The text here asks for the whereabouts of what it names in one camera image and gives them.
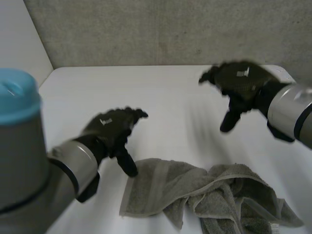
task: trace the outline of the black ring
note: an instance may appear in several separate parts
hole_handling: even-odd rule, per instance
[[[304,124],[304,121],[306,121],[306,118],[309,116],[309,114],[312,111],[312,103],[310,103],[309,106],[307,106],[307,108],[301,113],[301,115],[299,116],[299,118],[296,121],[296,124],[294,126],[293,129],[293,135],[297,140],[300,140],[300,131],[301,128]]]
[[[49,161],[52,164],[58,166],[65,174],[67,174],[67,176],[70,178],[71,182],[73,183],[75,194],[77,195],[79,192],[79,183],[74,173],[61,161],[58,161],[54,158],[49,158]]]
[[[49,171],[45,182],[41,185],[41,187],[39,187],[39,189],[35,193],[31,194],[28,198],[24,199],[23,201],[20,201],[20,202],[17,202],[17,203],[14,203],[12,205],[2,208],[0,210],[0,215],[19,209],[20,207],[25,206],[28,203],[31,203],[32,201],[34,201],[48,187],[48,184],[50,182],[50,177],[51,177],[51,172]]]

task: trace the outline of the white wall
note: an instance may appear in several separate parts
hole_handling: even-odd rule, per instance
[[[0,0],[0,67],[22,69],[39,86],[53,71],[23,0]]]

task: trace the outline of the blue lid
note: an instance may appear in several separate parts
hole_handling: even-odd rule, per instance
[[[40,111],[35,79],[13,68],[0,68],[0,125],[26,121]]]

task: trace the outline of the white table surface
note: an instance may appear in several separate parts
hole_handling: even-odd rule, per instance
[[[230,134],[219,132],[228,99],[210,85],[198,86],[208,66],[77,67],[56,69],[40,87],[47,148],[75,137],[98,112],[140,107],[148,114],[129,138],[134,160],[157,157],[209,169],[219,163],[244,163],[272,186],[307,224],[280,228],[282,234],[312,233],[312,155],[296,142],[275,140],[264,117],[244,115]],[[266,66],[281,80],[290,75]],[[186,208],[182,230],[164,214],[148,218],[119,217],[127,176],[116,160],[100,168],[96,196],[74,201],[48,234],[200,234],[199,219]]]

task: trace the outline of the towel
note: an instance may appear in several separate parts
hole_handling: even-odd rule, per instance
[[[164,212],[179,229],[184,206],[200,218],[204,234],[271,234],[271,223],[300,227],[286,201],[246,165],[215,165],[208,172],[185,162],[149,158],[136,162],[120,216]]]

